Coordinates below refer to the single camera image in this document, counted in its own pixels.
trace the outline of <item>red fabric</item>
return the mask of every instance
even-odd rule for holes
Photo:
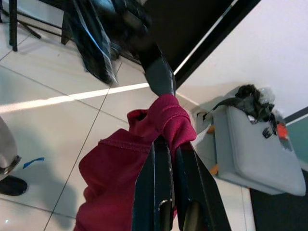
[[[152,142],[161,134],[172,158],[196,133],[186,111],[172,95],[159,97],[147,110],[128,114],[129,131],[120,129],[90,151],[79,170],[88,187],[74,231],[130,231],[138,174]]]

